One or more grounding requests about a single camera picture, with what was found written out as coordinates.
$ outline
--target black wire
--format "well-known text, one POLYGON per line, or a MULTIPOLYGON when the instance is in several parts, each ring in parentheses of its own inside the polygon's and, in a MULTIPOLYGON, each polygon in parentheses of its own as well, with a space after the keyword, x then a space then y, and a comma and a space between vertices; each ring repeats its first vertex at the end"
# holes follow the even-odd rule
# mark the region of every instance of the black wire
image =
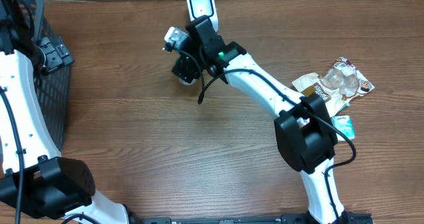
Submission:
POLYGON ((26 11, 28 12, 28 16, 29 16, 29 34, 30 37, 33 38, 34 34, 35 34, 35 25, 34 25, 34 19, 32 17, 32 13, 31 10, 29 9, 28 5, 24 2, 22 2, 22 4, 24 5, 26 11))
POLYGON ((205 65, 205 68, 207 68, 205 58, 203 57, 203 45, 200 45, 199 47, 199 55, 200 55, 201 62, 203 63, 203 65, 205 65))
POLYGON ((0 86, 0 95, 3 98, 3 102, 5 103, 5 107, 7 113, 9 115, 9 119, 11 120, 11 126, 13 131, 13 136, 15 137, 16 149, 18 153, 19 159, 19 186, 18 186, 18 197, 16 200, 16 215, 15 215, 15 224, 19 224, 21 222, 21 208, 22 208, 22 196, 23 196, 23 186, 24 186, 24 154, 22 152, 21 140, 19 139, 18 128, 16 126, 15 116, 13 115, 11 104, 7 99, 5 94, 7 90, 3 89, 0 86))
MULTIPOLYGON (((228 71, 225 71, 222 74, 219 74, 218 76, 214 77, 205 86, 205 88, 201 91, 201 93, 199 95, 199 99, 197 101, 198 104, 201 104, 203 102, 203 97, 205 95, 207 88, 209 88, 209 86, 211 86, 214 81, 218 80, 219 78, 222 78, 223 76, 225 76, 227 74, 233 73, 233 72, 248 72, 249 74, 254 74, 254 75, 258 76, 264 82, 266 82, 280 97, 282 97, 283 101, 286 100, 288 103, 291 103, 293 106, 297 105, 296 102, 292 101, 288 96, 284 95, 273 83, 271 83, 268 79, 266 79, 262 74, 254 71, 254 70, 244 69, 244 68, 237 68, 237 69, 233 69, 233 70, 228 70, 228 71)), ((337 213, 337 208, 336 208, 336 205, 334 203, 333 195, 331 194, 330 183, 329 183, 329 179, 328 179, 329 175, 328 174, 329 174, 329 171, 331 169, 335 168, 335 167, 350 164, 356 158, 356 149, 355 149, 355 146, 353 145, 353 142, 345 134, 343 134, 341 131, 336 129, 332 124, 329 124, 328 122, 322 120, 321 118, 316 116, 314 113, 308 111, 306 108, 304 109, 304 111, 315 121, 320 122, 320 123, 324 124, 325 126, 327 126, 328 128, 334 130, 337 134, 339 134, 342 138, 344 138, 344 140, 349 144, 349 147, 352 149, 352 157, 351 158, 349 158, 346 161, 339 162, 337 164, 329 166, 328 168, 325 169, 325 172, 324 172, 325 185, 327 187, 327 192, 328 192, 329 197, 330 197, 331 205, 333 206, 333 211, 335 212, 335 215, 336 215, 336 221, 337 221, 336 223, 339 223, 339 214, 337 213)))
POLYGON ((218 80, 219 78, 222 78, 223 76, 233 73, 233 72, 248 72, 250 74, 254 74, 256 76, 258 76, 259 78, 262 78, 262 80, 264 80, 264 82, 266 82, 280 97, 283 98, 284 100, 287 100, 289 103, 291 103, 292 105, 297 105, 294 101, 290 100, 286 95, 284 95, 278 88, 276 88, 276 86, 274 86, 274 84, 272 82, 270 82, 268 79, 266 79, 262 74, 256 72, 255 70, 252 69, 246 69, 246 68, 237 68, 237 69, 233 69, 233 70, 228 70, 223 72, 222 74, 219 74, 218 76, 214 77, 206 86, 204 89, 202 89, 200 95, 199 95, 199 99, 197 100, 198 104, 200 105, 203 102, 203 97, 205 95, 205 92, 207 90, 207 88, 209 88, 209 86, 212 85, 212 83, 216 80, 218 80))
POLYGON ((182 53, 182 54, 186 55, 187 57, 189 57, 190 59, 193 60, 193 62, 196 65, 197 69, 199 70, 200 80, 201 80, 201 89, 203 91, 205 89, 205 78, 203 77, 203 72, 201 71, 201 66, 199 65, 199 63, 197 62, 197 60, 192 55, 190 55, 187 52, 184 52, 183 50, 175 49, 175 51, 177 51, 179 53, 182 53))
POLYGON ((62 222, 62 224, 67 224, 68 222, 70 222, 70 221, 74 220, 75 218, 79 218, 79 220, 85 219, 85 220, 87 220, 87 221, 91 222, 92 224, 100 224, 99 222, 97 222, 97 221, 96 221, 96 220, 94 220, 93 218, 91 218, 91 217, 89 217, 89 216, 86 216, 86 215, 84 215, 83 213, 81 213, 81 214, 73 214, 72 216, 70 216, 70 217, 66 218, 66 219, 62 222))

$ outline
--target black mesh basket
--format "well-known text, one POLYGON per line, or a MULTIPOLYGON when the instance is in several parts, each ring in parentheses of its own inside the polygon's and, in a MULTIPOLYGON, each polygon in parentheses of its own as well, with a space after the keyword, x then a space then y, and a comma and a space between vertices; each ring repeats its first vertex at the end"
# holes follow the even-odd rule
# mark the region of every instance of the black mesh basket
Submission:
MULTIPOLYGON (((33 40, 38 42, 44 37, 48 37, 52 40, 55 35, 46 18, 44 18, 44 1, 18 0, 18 2, 28 25, 30 23, 30 15, 27 8, 29 8, 31 12, 35 27, 33 40)), ((48 76, 34 76, 34 86, 42 116, 46 122, 47 130, 59 150, 61 150, 64 145, 70 78, 71 66, 64 66, 57 72, 49 74, 48 76)))

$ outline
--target plastic wrapper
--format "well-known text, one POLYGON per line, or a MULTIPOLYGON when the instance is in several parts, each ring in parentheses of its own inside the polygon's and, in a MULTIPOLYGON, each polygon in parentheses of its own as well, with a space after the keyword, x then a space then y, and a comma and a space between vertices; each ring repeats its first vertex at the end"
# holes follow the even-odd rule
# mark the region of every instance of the plastic wrapper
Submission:
POLYGON ((313 72, 301 76, 292 84, 306 96, 314 92, 320 95, 324 99, 330 117, 335 116, 353 98, 366 95, 374 89, 362 73, 343 57, 336 60, 324 76, 313 72))

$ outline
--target white arm segment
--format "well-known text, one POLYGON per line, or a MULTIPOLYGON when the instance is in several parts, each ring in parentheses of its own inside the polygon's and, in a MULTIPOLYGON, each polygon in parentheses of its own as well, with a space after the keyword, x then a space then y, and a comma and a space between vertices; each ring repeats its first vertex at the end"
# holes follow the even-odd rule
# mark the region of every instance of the white arm segment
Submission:
MULTIPOLYGON (((315 168, 313 174, 307 174, 305 171, 300 172, 309 200, 309 212, 320 224, 333 223, 336 220, 336 214, 334 213, 333 206, 330 205, 330 197, 324 179, 325 169, 333 164, 334 158, 330 160, 326 159, 315 168)), ((337 214, 341 216, 345 207, 340 202, 339 195, 337 194, 333 169, 329 171, 329 184, 331 195, 336 205, 337 214)))
MULTIPOLYGON (((0 85, 11 104, 18 128, 24 154, 25 168, 38 163, 37 158, 47 155, 48 159, 61 156, 47 131, 44 118, 38 104, 34 89, 33 67, 31 61, 15 50, 14 54, 5 55, 0 52, 0 85)), ((3 170, 12 168, 19 171, 19 160, 16 154, 15 138, 5 104, 0 101, 0 138, 3 145, 3 170)), ((96 190, 89 206, 81 206, 66 213, 64 219, 71 214, 84 213, 100 223, 127 224, 128 216, 125 207, 114 203, 96 190)))
MULTIPOLYGON (((253 60, 250 54, 238 55, 229 62, 229 66, 227 66, 224 71, 237 68, 252 69, 260 73, 296 103, 300 103, 300 97, 303 97, 301 93, 286 87, 265 72, 253 60)), ((254 74, 249 74, 248 72, 233 72, 225 75, 225 77, 231 86, 245 92, 245 94, 256 101, 259 106, 264 108, 272 119, 279 117, 278 114, 280 111, 289 111, 293 108, 292 104, 287 101, 282 101, 282 98, 266 82, 254 74)))
MULTIPOLYGON (((229 66, 227 66, 224 71, 237 68, 255 70, 296 103, 300 103, 300 97, 303 97, 301 93, 286 87, 265 72, 253 60, 250 54, 238 55, 229 62, 229 66)), ((230 85, 245 92, 245 94, 256 101, 259 106, 263 107, 272 119, 279 117, 280 111, 289 111, 293 107, 293 105, 287 101, 282 101, 282 98, 266 82, 254 74, 249 74, 248 72, 233 72, 227 74, 225 77, 230 85)), ((327 159, 315 168, 313 174, 307 174, 304 171, 300 172, 309 200, 309 212, 315 220, 321 224, 332 223, 336 220, 324 179, 325 169, 333 163, 334 158, 331 160, 327 159)), ((331 195, 333 196, 337 213, 340 216, 345 208, 337 195, 333 170, 329 172, 329 183, 331 195)))
MULTIPOLYGON (((15 50, 14 54, 0 52, 0 85, 12 107, 24 154, 25 168, 38 163, 37 158, 61 156, 47 131, 46 123, 34 89, 31 61, 15 50)), ((5 104, 0 101, 0 139, 3 145, 3 171, 19 171, 19 160, 12 126, 5 104)))
MULTIPOLYGON (((93 197, 91 197, 91 205, 77 207, 72 211, 65 213, 63 219, 69 218, 73 214, 81 214, 91 217, 100 224, 114 223, 114 224, 127 224, 129 223, 127 211, 124 205, 114 203, 101 192, 95 191, 93 197)), ((91 224, 91 222, 79 218, 74 219, 83 224, 91 224)))

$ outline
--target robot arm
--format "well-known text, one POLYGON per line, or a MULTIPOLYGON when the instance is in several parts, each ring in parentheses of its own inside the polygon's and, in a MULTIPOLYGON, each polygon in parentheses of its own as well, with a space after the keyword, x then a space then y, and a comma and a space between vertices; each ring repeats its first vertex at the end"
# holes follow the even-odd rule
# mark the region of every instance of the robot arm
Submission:
MULTIPOLYGON (((226 67, 224 71, 230 71, 237 68, 255 70, 272 82, 280 91, 283 91, 289 99, 297 104, 301 103, 300 98, 303 97, 301 93, 286 87, 274 79, 252 59, 250 54, 238 55, 229 62, 229 66, 226 67)), ((291 103, 283 101, 283 99, 258 76, 247 72, 234 72, 227 74, 225 77, 231 86, 245 92, 245 94, 257 102, 259 106, 264 108, 272 119, 280 117, 281 111, 290 111, 294 108, 291 103)), ((309 214, 319 223, 332 223, 336 220, 335 212, 333 211, 333 206, 331 205, 329 194, 325 186, 324 177, 325 169, 333 164, 334 158, 325 159, 315 167, 313 173, 308 174, 304 170, 300 172, 309 200, 309 214)), ((329 172, 329 183, 333 201, 337 207, 337 213, 341 216, 345 209, 337 195, 333 170, 329 172)))
POLYGON ((33 74, 35 70, 51 74, 60 69, 61 64, 57 61, 73 62, 73 59, 63 44, 52 46, 47 38, 37 46, 31 40, 32 34, 17 0, 0 0, 0 92, 4 97, 4 101, 0 101, 0 137, 6 174, 0 179, 0 200, 17 208, 19 199, 19 209, 33 218, 73 219, 75 214, 84 214, 85 219, 75 220, 80 223, 92 223, 87 219, 97 223, 138 223, 131 210, 95 189, 93 176, 84 162, 61 157, 46 128, 33 74), (61 47, 60 51, 55 50, 57 46, 61 47), (48 60, 53 54, 61 56, 48 60), (21 141, 23 170, 19 165, 11 117, 14 117, 21 141))
POLYGON ((180 79, 191 84, 200 77, 200 71, 189 56, 201 61, 202 68, 209 74, 221 79, 231 86, 245 92, 250 98, 263 107, 274 120, 277 145, 284 160, 301 173, 309 199, 309 214, 318 223, 328 224, 345 215, 340 202, 333 171, 329 172, 329 188, 333 198, 333 207, 325 185, 325 170, 334 164, 334 145, 337 143, 335 132, 326 129, 322 124, 311 121, 300 128, 297 121, 303 119, 303 109, 314 112, 326 122, 330 118, 323 100, 317 96, 304 97, 265 72, 235 42, 225 45, 223 39, 213 30, 207 17, 200 17, 186 27, 189 35, 178 28, 171 27, 165 36, 164 50, 175 49, 182 55, 172 69, 180 79), (231 70, 245 69, 245 72, 231 70), (247 71, 253 70, 268 80, 286 99, 272 88, 264 79, 247 71))

